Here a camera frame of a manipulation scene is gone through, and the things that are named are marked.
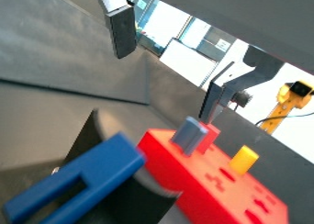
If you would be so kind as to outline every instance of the yellow cylinder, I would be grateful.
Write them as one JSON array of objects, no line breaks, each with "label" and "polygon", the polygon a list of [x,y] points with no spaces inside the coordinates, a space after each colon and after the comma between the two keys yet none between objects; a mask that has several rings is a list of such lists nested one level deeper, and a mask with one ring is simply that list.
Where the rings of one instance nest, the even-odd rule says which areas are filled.
[{"label": "yellow cylinder", "polygon": [[258,159],[260,155],[245,145],[234,155],[230,166],[235,172],[244,175]]}]

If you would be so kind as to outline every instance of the blue block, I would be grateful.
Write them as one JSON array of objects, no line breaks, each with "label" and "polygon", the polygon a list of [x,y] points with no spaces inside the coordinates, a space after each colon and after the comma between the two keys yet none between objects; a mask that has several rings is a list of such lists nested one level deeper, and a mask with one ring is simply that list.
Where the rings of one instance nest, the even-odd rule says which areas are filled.
[{"label": "blue block", "polygon": [[82,179],[86,188],[42,221],[74,223],[143,164],[142,153],[118,133],[4,204],[8,221],[22,223]]},{"label": "blue block", "polygon": [[173,135],[171,141],[183,149],[186,155],[191,155],[207,133],[209,130],[201,125],[199,121],[187,117]]}]

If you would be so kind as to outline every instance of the red plastic block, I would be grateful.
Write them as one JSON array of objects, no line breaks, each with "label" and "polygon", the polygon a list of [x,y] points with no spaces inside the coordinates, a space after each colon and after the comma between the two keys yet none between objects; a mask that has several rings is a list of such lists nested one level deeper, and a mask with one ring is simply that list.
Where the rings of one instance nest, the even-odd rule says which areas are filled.
[{"label": "red plastic block", "polygon": [[183,191],[177,204],[193,223],[289,223],[288,206],[246,173],[230,168],[230,157],[215,146],[205,154],[185,156],[170,142],[174,131],[151,129],[139,148],[147,156],[146,168],[161,185]]},{"label": "red plastic block", "polygon": [[202,140],[201,142],[201,145],[198,146],[197,150],[205,154],[207,149],[210,149],[219,133],[221,133],[221,130],[211,124],[209,125],[205,125],[202,122],[201,122],[202,126],[206,127],[206,129],[209,129],[209,133],[207,135],[205,136],[205,139]]}]

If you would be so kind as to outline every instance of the white panel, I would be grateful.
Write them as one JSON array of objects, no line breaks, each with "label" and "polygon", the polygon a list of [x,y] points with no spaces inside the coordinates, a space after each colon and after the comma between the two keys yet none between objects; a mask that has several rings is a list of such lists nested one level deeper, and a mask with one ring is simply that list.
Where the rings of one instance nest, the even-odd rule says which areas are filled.
[{"label": "white panel", "polygon": [[206,75],[215,67],[214,62],[175,40],[170,43],[161,61],[197,86],[201,86]]}]

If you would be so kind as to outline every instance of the gray surface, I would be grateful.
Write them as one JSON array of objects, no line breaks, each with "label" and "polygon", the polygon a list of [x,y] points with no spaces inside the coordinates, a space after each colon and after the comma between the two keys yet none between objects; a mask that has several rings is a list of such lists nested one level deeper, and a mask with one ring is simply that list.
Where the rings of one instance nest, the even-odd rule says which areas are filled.
[{"label": "gray surface", "polygon": [[70,0],[75,5],[84,9],[91,15],[105,21],[106,7],[99,0]]},{"label": "gray surface", "polygon": [[179,127],[187,116],[198,118],[205,91],[185,79],[158,57],[147,56],[150,68],[150,104]]},{"label": "gray surface", "polygon": [[162,0],[314,73],[313,0]]},{"label": "gray surface", "polygon": [[0,170],[63,159],[95,107],[111,136],[138,142],[149,128],[169,128],[150,106],[0,82]]},{"label": "gray surface", "polygon": [[231,157],[245,144],[261,155],[250,173],[288,204],[290,223],[313,223],[314,164],[230,109],[214,125],[221,129],[215,144]]},{"label": "gray surface", "polygon": [[67,0],[0,0],[0,79],[147,103],[145,51],[114,57],[105,23]]}]

